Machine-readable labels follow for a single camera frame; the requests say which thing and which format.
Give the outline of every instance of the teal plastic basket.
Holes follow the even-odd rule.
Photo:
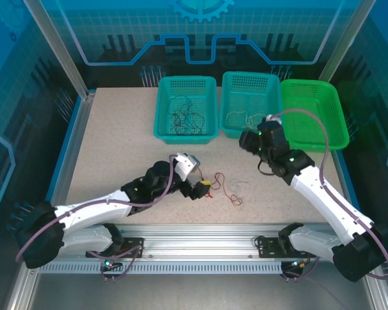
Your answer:
[[[167,144],[207,144],[218,133],[213,77],[167,76],[160,80],[154,125],[157,138]]]
[[[253,72],[226,72],[222,77],[220,128],[229,138],[257,130],[264,116],[281,110],[278,76]]]

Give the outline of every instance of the plastic basket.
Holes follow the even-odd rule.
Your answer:
[[[264,116],[280,110],[280,81],[274,74],[224,73],[220,128],[227,137],[239,138],[244,130],[256,130]]]
[[[167,144],[207,144],[218,133],[213,77],[167,76],[160,80],[154,125],[157,138]]]
[[[325,125],[330,150],[339,150],[349,143],[338,92],[325,81],[286,79],[281,83],[283,108],[301,108],[314,113]],[[302,113],[282,116],[285,136],[293,149],[322,152],[325,137],[319,124]]]

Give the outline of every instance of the purple cable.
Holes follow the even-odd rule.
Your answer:
[[[323,135],[325,136],[325,153],[323,155],[323,159],[322,159],[322,162],[321,162],[321,167],[319,168],[319,179],[320,179],[321,185],[322,185],[323,189],[325,190],[325,192],[334,200],[334,202],[336,202],[347,214],[349,214],[349,216],[351,218],[354,219],[354,221],[356,223],[360,224],[361,227],[364,228],[365,231],[367,231],[367,233],[371,236],[371,238],[375,241],[377,246],[380,248],[383,256],[387,260],[387,265],[388,265],[388,252],[385,249],[385,247],[383,246],[382,242],[378,239],[378,237],[374,234],[374,232],[372,230],[370,230],[369,227],[366,226],[366,224],[363,223],[354,213],[352,213],[343,203],[341,203],[339,201],[339,199],[337,199],[337,197],[335,197],[335,195],[333,195],[333,193],[325,185],[325,179],[323,178],[323,170],[325,168],[326,160],[328,158],[328,153],[329,153],[329,137],[328,137],[327,130],[326,130],[324,124],[322,123],[322,121],[315,114],[313,114],[313,113],[311,113],[311,112],[309,112],[307,110],[304,110],[302,108],[293,108],[293,109],[289,108],[287,110],[284,110],[282,112],[274,114],[272,116],[272,118],[278,118],[280,115],[287,114],[287,113],[292,113],[292,112],[303,113],[303,114],[306,114],[306,115],[310,116],[321,127],[321,129],[323,131]],[[376,274],[369,273],[368,275],[371,276],[372,278],[375,278],[375,279],[388,280],[388,274],[385,275],[385,276],[378,276]]]
[[[122,278],[123,276],[125,276],[128,271],[131,269],[132,265],[134,264],[135,262],[135,259],[136,257],[138,256],[138,252],[139,250],[141,249],[141,245],[137,245],[131,249],[129,249],[128,251],[126,252],[123,252],[119,255],[113,255],[113,256],[110,256],[110,257],[104,257],[104,256],[100,256],[99,254],[93,252],[93,251],[88,251],[89,254],[95,256],[96,258],[100,258],[101,260],[117,260],[118,258],[121,258],[121,257],[124,257],[125,255],[128,255],[129,253],[132,253],[132,252],[135,252],[132,260],[129,262],[129,265],[126,267],[126,269],[123,271],[123,273],[121,273],[120,275],[116,276],[115,278],[113,279],[120,279]],[[105,281],[107,279],[109,279],[107,276],[105,276],[105,274],[103,273],[103,269],[101,269],[101,276],[105,278]]]
[[[286,273],[288,273],[288,274],[291,274],[292,276],[296,276],[296,279],[302,279],[302,277],[301,276],[299,276],[299,274],[298,273],[293,273],[292,271],[287,271]],[[324,289],[325,290],[325,292],[327,292],[329,295],[330,295],[330,297],[332,297],[333,299],[335,299],[335,301],[337,302],[337,303],[339,303],[339,305],[341,305],[342,306],[342,308],[344,308],[344,309],[346,309],[346,310],[349,310],[349,308],[334,294],[334,293],[332,293],[326,286],[324,286],[321,282],[319,282],[319,281],[316,281],[316,280],[313,280],[313,279],[311,279],[311,278],[306,278],[306,280],[308,280],[309,282],[312,282],[313,284],[316,284],[316,285],[318,285],[318,286],[320,286],[320,287],[322,287],[322,289]]]
[[[141,208],[144,208],[144,207],[150,207],[158,202],[160,202],[162,200],[162,198],[164,198],[166,196],[166,194],[168,193],[169,189],[171,188],[171,184],[173,183],[173,175],[174,175],[174,166],[173,166],[173,160],[174,158],[176,158],[177,155],[170,155],[169,156],[169,178],[168,178],[168,183],[167,183],[167,186],[166,186],[166,189],[164,190],[164,192],[161,194],[161,196],[159,196],[156,200],[152,201],[152,202],[148,202],[148,203],[133,203],[133,202],[128,202],[128,201],[122,201],[122,200],[117,200],[117,199],[111,199],[111,200],[106,200],[106,199],[101,199],[101,200],[95,200],[95,201],[90,201],[90,202],[86,202],[86,203],[83,203],[75,208],[73,208],[72,210],[68,211],[68,212],[65,212],[63,213],[61,216],[58,216],[57,218],[54,218],[53,220],[51,220],[50,222],[48,222],[48,224],[46,224],[45,226],[43,226],[42,228],[40,228],[38,231],[35,232],[35,234],[33,236],[30,237],[30,239],[24,244],[24,246],[22,246],[22,248],[20,249],[20,251],[18,252],[18,254],[16,255],[16,262],[20,261],[20,258],[21,256],[23,255],[23,253],[27,250],[27,248],[34,242],[34,240],[40,236],[46,229],[48,229],[49,227],[53,226],[54,224],[58,223],[60,220],[66,218],[67,216],[70,216],[71,214],[83,209],[83,208],[86,208],[86,207],[89,207],[91,205],[97,205],[99,203],[119,203],[121,205],[130,205],[132,207],[141,207]]]

